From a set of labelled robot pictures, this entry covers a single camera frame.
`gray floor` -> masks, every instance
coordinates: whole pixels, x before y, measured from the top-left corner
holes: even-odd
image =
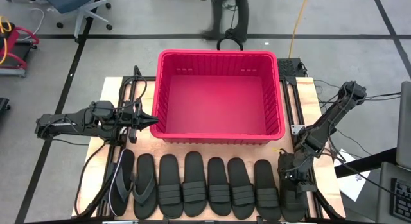
[[[398,34],[411,34],[410,0],[381,0]],[[90,34],[197,34],[211,22],[209,1],[200,0],[110,0],[112,9],[99,8],[114,29],[94,21]],[[251,34],[290,34],[302,0],[250,0]],[[0,0],[0,15],[18,26],[37,27],[41,14],[28,8],[42,8],[46,16],[39,34],[70,34],[74,21],[55,27],[58,15],[47,11],[50,5],[7,3]],[[223,28],[231,25],[232,12],[226,12]],[[389,34],[374,0],[308,0],[299,34]],[[411,53],[411,40],[401,40]],[[290,40],[249,39],[248,50],[269,50],[286,58]],[[42,141],[34,134],[35,119],[56,109],[78,44],[71,39],[41,39],[32,51],[27,78],[0,78],[0,97],[11,100],[13,109],[0,124],[0,216],[13,223],[39,156]],[[235,49],[229,42],[224,49]],[[63,112],[74,112],[100,97],[106,76],[131,74],[138,65],[145,76],[155,75],[157,57],[165,49],[215,49],[214,42],[200,39],[87,39]],[[409,80],[392,40],[297,39],[293,56],[301,57],[310,76],[341,86],[356,80],[368,94],[398,92]],[[337,90],[324,83],[317,88],[327,100]],[[396,146],[399,100],[368,101],[351,111],[338,129],[356,139],[367,151],[378,153]],[[85,137],[63,137],[88,142]],[[340,134],[333,140],[338,148],[367,156],[354,142]],[[85,148],[54,142],[41,174],[26,221],[69,218],[73,208]],[[370,178],[378,181],[379,172]],[[352,220],[373,220],[377,189],[366,183],[357,202],[344,197]]]

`wooden table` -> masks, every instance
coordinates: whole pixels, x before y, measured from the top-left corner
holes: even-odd
[[[121,77],[107,77],[104,82],[103,91],[101,94],[101,100],[110,100],[113,105],[118,104],[118,89],[120,88],[122,78]],[[136,97],[140,95],[140,92],[144,86],[143,82],[137,84]],[[142,98],[143,110],[147,114],[151,114],[153,95],[154,95],[155,82],[148,82],[148,88],[146,93]],[[306,125],[313,124],[320,116],[321,111],[317,99],[317,94],[315,91],[315,86],[312,78],[297,78],[297,88],[299,91],[299,97],[302,107],[302,114],[304,116],[304,121]],[[289,86],[289,95],[292,102],[293,117],[295,119],[294,123],[298,124],[297,112],[295,110],[295,103],[292,93],[292,88]],[[290,135],[290,129],[288,124],[288,119],[286,115],[286,108],[283,103],[284,117],[286,121],[286,133],[284,137],[278,141],[271,141],[264,146],[247,146],[247,145],[212,145],[212,144],[170,144],[166,143],[161,139],[153,137],[150,133],[149,128],[146,128],[140,133],[137,133],[137,143],[131,144],[127,143],[127,148],[132,150],[136,156],[144,153],[149,153],[154,156],[155,166],[157,170],[157,176],[159,175],[159,163],[160,158],[168,153],[174,154],[179,161],[179,171],[181,176],[181,182],[184,181],[184,157],[189,151],[198,151],[203,156],[205,175],[207,176],[207,163],[211,157],[221,157],[225,164],[227,165],[229,159],[233,157],[241,157],[247,167],[247,173],[249,174],[250,181],[254,181],[254,163],[259,159],[267,159],[271,162],[274,172],[275,183],[277,187],[279,186],[279,177],[277,174],[277,161],[279,156],[279,149],[284,148],[288,152],[292,152],[292,140]],[[98,147],[103,144],[100,138],[92,137],[90,140],[89,149],[87,151],[86,159],[93,154]],[[108,158],[109,147],[106,146],[102,149],[89,163],[87,169],[85,170],[83,177],[83,184],[80,190],[80,195],[78,198],[78,204],[80,212],[83,211],[91,200],[94,198],[96,193],[99,191],[105,166]],[[118,158],[117,150],[114,159]],[[314,161],[315,177],[317,181],[317,186],[321,190],[322,194],[326,197],[327,201],[334,207],[334,209],[341,215],[345,216],[344,206],[342,204],[340,190],[338,188],[337,177],[335,175],[333,161],[331,157],[323,155],[319,159]],[[136,174],[136,164],[134,164],[134,174]],[[310,206],[310,215],[315,217],[315,208],[312,200],[312,194],[308,194],[308,201]],[[256,216],[258,216],[257,211],[254,211],[253,215],[245,221],[256,221]],[[128,207],[124,216],[118,217],[120,220],[134,220],[133,211],[133,196],[130,195],[128,199]],[[149,220],[162,220],[163,215],[160,210],[154,212],[154,214],[149,218]],[[207,205],[205,211],[194,218],[189,218],[183,214],[178,220],[220,220],[220,221],[234,221],[237,220],[234,214],[231,213],[228,216],[221,217],[216,215]]]

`keyboard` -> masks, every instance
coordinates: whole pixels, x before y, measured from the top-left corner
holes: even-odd
[[[391,195],[391,215],[411,223],[411,184],[398,178],[391,179],[391,191],[401,196]]]

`black slide sandal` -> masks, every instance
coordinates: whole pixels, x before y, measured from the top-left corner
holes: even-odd
[[[140,220],[150,217],[157,207],[157,179],[154,158],[150,154],[142,154],[137,158],[133,196],[135,216]]]
[[[278,190],[274,182],[271,164],[267,160],[258,160],[254,165],[254,187],[256,207],[259,215],[268,221],[278,221],[281,209]]]
[[[293,154],[287,154],[286,157],[279,158],[278,174],[280,176],[280,208],[281,213],[286,221],[295,223],[304,218],[308,209],[307,193],[297,192],[296,185],[286,178],[286,173],[281,169],[293,168]]]
[[[187,153],[184,160],[184,212],[189,217],[201,214],[207,205],[207,186],[203,158],[197,151]]]
[[[231,159],[227,168],[232,196],[232,211],[236,218],[244,220],[254,212],[254,202],[256,201],[254,190],[241,158]]]
[[[122,216],[126,212],[128,196],[132,190],[133,164],[133,151],[121,151],[109,191],[109,206],[115,216]]]
[[[166,218],[179,218],[182,215],[179,163],[172,154],[160,159],[159,204]]]
[[[220,216],[227,216],[231,213],[231,200],[224,161],[220,157],[213,157],[208,161],[207,168],[210,208]]]

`person's leg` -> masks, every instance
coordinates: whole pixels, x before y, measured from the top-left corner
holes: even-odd
[[[220,26],[223,17],[223,2],[225,0],[211,0],[213,7],[213,25],[210,30],[202,32],[203,38],[207,40],[218,40],[220,38]]]
[[[238,23],[237,26],[229,32],[240,42],[245,42],[247,40],[247,30],[249,28],[249,1],[236,0],[236,6],[238,9]]]

